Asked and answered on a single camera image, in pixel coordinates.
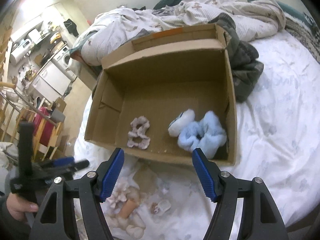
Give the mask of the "person's left hand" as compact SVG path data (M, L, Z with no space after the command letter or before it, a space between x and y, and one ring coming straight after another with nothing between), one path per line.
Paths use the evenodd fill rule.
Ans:
M39 206L36 203L32 203L18 194L12 193L7 197L6 206L10 215L20 222L27 220L26 213L35 213L39 210Z

